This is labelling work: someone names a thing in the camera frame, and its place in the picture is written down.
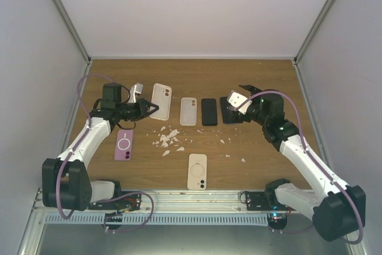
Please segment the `blue smartphone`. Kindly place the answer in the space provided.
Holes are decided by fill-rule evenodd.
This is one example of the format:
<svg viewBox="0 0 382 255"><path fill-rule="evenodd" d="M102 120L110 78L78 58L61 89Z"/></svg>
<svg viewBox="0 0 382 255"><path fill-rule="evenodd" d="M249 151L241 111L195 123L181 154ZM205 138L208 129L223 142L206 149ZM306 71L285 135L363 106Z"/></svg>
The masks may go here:
<svg viewBox="0 0 382 255"><path fill-rule="evenodd" d="M220 109L224 124L238 123L238 112L232 109L232 106L227 101L227 97L220 97Z"/></svg>

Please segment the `black smartphone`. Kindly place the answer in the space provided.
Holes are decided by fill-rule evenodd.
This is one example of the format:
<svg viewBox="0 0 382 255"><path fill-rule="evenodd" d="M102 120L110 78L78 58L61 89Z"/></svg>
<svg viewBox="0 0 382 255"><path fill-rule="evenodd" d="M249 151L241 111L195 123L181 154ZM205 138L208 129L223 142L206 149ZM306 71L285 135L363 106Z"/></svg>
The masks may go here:
<svg viewBox="0 0 382 255"><path fill-rule="evenodd" d="M203 126L216 126L218 124L216 99L202 99L201 110Z"/></svg>

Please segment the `beige phone case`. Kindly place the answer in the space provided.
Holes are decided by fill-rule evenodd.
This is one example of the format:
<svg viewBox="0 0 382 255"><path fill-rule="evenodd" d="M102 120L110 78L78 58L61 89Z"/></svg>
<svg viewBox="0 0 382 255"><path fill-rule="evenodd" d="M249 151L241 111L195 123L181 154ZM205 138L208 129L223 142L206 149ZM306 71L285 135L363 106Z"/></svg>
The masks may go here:
<svg viewBox="0 0 382 255"><path fill-rule="evenodd" d="M183 97L180 103L180 125L195 126L197 123L197 100Z"/></svg>

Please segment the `beige phone with ring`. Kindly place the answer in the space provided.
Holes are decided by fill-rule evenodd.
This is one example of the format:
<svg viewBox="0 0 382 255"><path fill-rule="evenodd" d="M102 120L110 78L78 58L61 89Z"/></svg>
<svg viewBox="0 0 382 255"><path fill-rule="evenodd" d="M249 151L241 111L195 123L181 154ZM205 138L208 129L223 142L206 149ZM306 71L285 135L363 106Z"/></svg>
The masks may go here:
<svg viewBox="0 0 382 255"><path fill-rule="evenodd" d="M189 155L187 188L204 191L207 187L207 156L199 153Z"/></svg>

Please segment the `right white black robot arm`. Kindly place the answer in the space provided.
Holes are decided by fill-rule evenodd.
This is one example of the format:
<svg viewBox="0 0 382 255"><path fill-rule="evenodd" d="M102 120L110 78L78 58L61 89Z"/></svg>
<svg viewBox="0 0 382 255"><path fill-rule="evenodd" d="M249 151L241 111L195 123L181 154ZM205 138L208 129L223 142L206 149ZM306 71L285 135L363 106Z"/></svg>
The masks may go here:
<svg viewBox="0 0 382 255"><path fill-rule="evenodd" d="M264 138L286 157L305 178L313 192L308 193L285 179L266 186L265 205L278 210L286 205L311 220L316 232L326 241L345 239L354 232L362 242L365 227L366 194L337 176L307 143L300 123L287 120L284 101L290 98L276 90L260 90L244 85L251 93L245 97L232 91L227 97L229 113L236 123L256 122Z"/></svg>

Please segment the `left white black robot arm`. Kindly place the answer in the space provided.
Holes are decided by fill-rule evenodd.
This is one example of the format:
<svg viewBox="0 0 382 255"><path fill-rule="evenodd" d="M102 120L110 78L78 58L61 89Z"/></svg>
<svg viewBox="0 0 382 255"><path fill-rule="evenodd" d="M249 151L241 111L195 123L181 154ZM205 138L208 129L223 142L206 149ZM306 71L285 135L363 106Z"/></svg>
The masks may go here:
<svg viewBox="0 0 382 255"><path fill-rule="evenodd" d="M115 210L123 195L116 180L91 181L87 168L98 147L121 121L137 122L151 116L159 106L137 99L122 100L123 85L103 85L102 97L96 101L81 132L72 144L56 158L42 165L42 202L46 207L84 211L95 202Z"/></svg>

